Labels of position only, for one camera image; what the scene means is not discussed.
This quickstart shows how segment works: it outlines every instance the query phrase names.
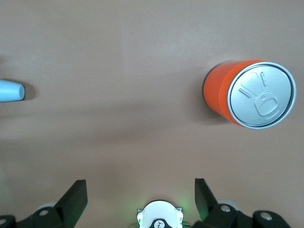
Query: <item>orange can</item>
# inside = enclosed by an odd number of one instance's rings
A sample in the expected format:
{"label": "orange can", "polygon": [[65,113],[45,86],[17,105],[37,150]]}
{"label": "orange can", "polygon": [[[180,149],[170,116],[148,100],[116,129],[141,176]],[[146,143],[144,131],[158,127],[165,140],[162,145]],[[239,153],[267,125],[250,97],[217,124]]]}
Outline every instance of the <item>orange can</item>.
{"label": "orange can", "polygon": [[216,66],[206,78],[203,93],[207,105],[232,123],[265,129],[290,113],[296,87],[285,67],[253,59]]}

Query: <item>light blue marker cap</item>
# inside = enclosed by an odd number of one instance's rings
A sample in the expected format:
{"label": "light blue marker cap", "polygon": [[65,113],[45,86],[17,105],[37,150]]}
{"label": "light blue marker cap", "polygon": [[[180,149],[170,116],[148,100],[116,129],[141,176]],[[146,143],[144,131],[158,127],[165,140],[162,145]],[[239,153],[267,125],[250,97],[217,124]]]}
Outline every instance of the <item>light blue marker cap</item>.
{"label": "light blue marker cap", "polygon": [[23,85],[15,82],[0,80],[0,102],[20,101],[23,98]]}

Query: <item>silver can top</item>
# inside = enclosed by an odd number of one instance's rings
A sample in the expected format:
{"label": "silver can top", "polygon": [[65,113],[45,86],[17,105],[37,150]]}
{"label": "silver can top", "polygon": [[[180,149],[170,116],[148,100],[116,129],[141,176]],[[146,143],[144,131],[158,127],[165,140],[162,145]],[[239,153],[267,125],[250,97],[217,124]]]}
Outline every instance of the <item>silver can top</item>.
{"label": "silver can top", "polygon": [[228,108],[244,127],[264,129],[281,122],[294,106],[295,81],[283,66],[252,64],[234,78],[228,90]]}

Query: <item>metal rim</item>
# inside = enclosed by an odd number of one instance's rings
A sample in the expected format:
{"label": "metal rim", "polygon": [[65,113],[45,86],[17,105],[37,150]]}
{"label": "metal rim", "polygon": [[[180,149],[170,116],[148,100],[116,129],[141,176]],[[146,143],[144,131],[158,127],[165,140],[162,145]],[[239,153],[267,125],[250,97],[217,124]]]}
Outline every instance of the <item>metal rim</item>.
{"label": "metal rim", "polygon": [[[237,82],[237,80],[247,71],[257,67],[257,66],[271,66],[271,67],[275,67],[281,71],[283,71],[288,79],[289,79],[289,82],[290,82],[290,86],[291,86],[291,96],[290,96],[290,99],[289,99],[289,103],[286,107],[286,109],[284,110],[284,112],[279,115],[276,119],[274,119],[273,121],[267,123],[267,124],[264,124],[264,125],[251,125],[251,124],[247,124],[247,123],[244,123],[243,121],[239,120],[238,117],[234,114],[233,110],[232,110],[232,107],[231,107],[231,91],[235,85],[235,83]],[[235,119],[235,121],[237,121],[240,125],[244,126],[244,127],[247,127],[247,128],[251,128],[251,129],[265,129],[265,128],[269,128],[269,127],[272,127],[278,123],[280,123],[282,120],[284,120],[288,115],[289,113],[291,112],[294,104],[295,104],[295,99],[296,99],[296,87],[295,87],[295,80],[293,78],[293,76],[291,75],[291,73],[283,66],[281,66],[280,64],[277,64],[277,63],[273,63],[273,62],[258,62],[258,63],[254,63],[254,64],[251,64],[247,67],[245,67],[243,70],[241,70],[237,75],[236,77],[232,80],[231,84],[230,84],[230,87],[228,89],[228,96],[227,96],[227,104],[228,104],[228,109],[232,115],[232,117]]]}

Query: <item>tan table surface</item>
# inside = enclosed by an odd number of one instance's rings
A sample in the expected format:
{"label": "tan table surface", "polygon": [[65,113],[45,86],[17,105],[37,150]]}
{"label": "tan table surface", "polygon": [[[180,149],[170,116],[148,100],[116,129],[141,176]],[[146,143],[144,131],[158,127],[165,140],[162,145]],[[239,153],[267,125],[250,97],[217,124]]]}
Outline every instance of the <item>tan table surface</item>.
{"label": "tan table surface", "polygon": [[[86,179],[77,228],[134,228],[163,199],[199,219],[194,179],[247,215],[304,225],[304,2],[1,0],[0,78],[26,99],[0,104],[0,215],[24,219]],[[297,84],[290,115],[238,127],[204,103],[208,72],[263,58]]]}

